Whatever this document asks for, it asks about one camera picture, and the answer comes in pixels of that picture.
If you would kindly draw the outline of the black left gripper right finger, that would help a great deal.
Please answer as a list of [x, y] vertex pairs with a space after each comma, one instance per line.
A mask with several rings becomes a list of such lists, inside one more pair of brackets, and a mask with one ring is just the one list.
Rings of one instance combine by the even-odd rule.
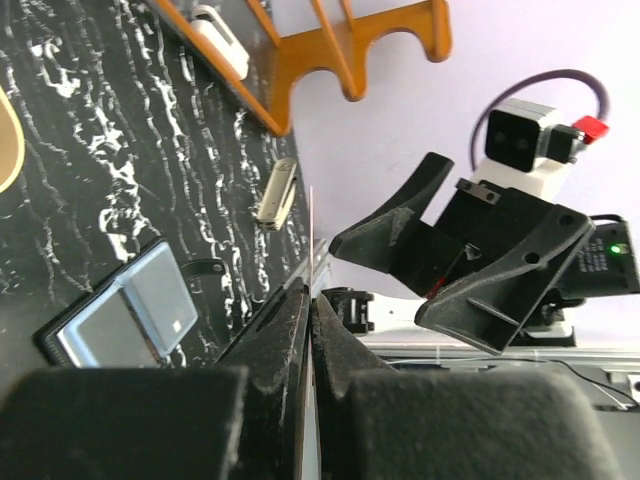
[[587, 396], [541, 369], [401, 372], [310, 311], [326, 479], [620, 479]]

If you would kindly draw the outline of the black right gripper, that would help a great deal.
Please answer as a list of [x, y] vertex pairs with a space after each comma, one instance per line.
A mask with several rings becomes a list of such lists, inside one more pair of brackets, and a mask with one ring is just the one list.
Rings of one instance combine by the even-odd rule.
[[381, 207], [337, 234], [337, 259], [388, 274], [424, 303], [414, 323], [500, 355], [595, 230], [586, 215], [461, 179], [436, 223], [421, 216], [454, 162], [427, 154]]

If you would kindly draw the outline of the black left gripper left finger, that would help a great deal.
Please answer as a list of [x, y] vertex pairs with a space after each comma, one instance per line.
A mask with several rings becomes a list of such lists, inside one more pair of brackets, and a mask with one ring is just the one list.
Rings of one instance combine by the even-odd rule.
[[298, 479], [310, 291], [293, 282], [213, 365], [49, 368], [1, 405], [5, 479]]

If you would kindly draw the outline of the black blue card holder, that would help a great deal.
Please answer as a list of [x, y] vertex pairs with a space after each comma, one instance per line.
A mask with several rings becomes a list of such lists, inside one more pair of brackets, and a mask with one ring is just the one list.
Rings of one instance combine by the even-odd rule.
[[38, 330], [34, 341], [57, 366], [159, 367], [198, 321], [188, 282], [227, 272], [217, 258], [180, 265], [169, 242], [156, 238]]

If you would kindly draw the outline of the beige oval plastic tray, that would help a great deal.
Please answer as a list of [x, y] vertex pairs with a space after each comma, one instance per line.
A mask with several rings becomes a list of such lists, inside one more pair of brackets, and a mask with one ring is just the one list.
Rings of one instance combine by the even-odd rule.
[[18, 116], [4, 90], [0, 92], [0, 192], [5, 192], [20, 174], [25, 157], [25, 137]]

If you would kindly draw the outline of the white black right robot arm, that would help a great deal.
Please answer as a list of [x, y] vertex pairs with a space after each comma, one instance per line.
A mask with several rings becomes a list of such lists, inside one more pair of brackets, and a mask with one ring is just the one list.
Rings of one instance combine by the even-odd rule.
[[423, 299], [414, 321], [493, 355], [534, 345], [569, 308], [635, 294], [627, 222], [587, 216], [499, 178], [460, 180], [434, 224], [422, 214], [452, 169], [427, 154], [381, 207], [337, 234], [330, 253], [388, 274]]

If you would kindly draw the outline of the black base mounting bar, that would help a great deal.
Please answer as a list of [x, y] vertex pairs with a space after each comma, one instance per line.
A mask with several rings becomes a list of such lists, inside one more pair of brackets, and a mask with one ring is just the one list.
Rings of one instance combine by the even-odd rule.
[[322, 291], [343, 326], [354, 335], [366, 335], [375, 331], [375, 323], [369, 320], [369, 303], [374, 294], [348, 287], [335, 287]]

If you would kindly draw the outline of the beige flat wooden piece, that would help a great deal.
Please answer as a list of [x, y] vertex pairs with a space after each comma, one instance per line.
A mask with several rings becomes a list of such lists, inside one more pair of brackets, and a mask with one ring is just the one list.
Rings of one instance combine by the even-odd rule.
[[262, 198], [258, 204], [255, 220], [266, 231], [279, 231], [296, 199], [298, 161], [292, 157], [275, 162]]

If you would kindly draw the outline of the orange wooden shelf rack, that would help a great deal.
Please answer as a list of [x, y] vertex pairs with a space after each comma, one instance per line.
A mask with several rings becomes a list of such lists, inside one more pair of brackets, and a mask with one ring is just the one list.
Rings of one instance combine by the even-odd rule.
[[353, 15], [348, 1], [314, 1], [311, 7], [318, 27], [286, 36], [277, 31], [260, 2], [241, 1], [216, 10], [250, 55], [248, 76], [240, 80], [224, 57], [191, 27], [191, 10], [198, 4], [215, 8], [211, 1], [152, 1], [149, 5], [275, 136], [290, 133], [291, 93], [305, 75], [329, 71], [338, 78], [344, 96], [359, 101], [367, 90], [369, 48], [382, 37], [409, 33], [434, 63], [446, 60], [453, 46], [444, 1], [420, 1], [362, 17]]

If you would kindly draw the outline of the white black small device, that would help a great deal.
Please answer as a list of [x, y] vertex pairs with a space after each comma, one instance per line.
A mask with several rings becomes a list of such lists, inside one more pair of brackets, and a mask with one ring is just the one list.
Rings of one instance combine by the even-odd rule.
[[250, 55], [213, 6], [196, 5], [190, 25], [224, 57], [240, 80], [246, 79]]

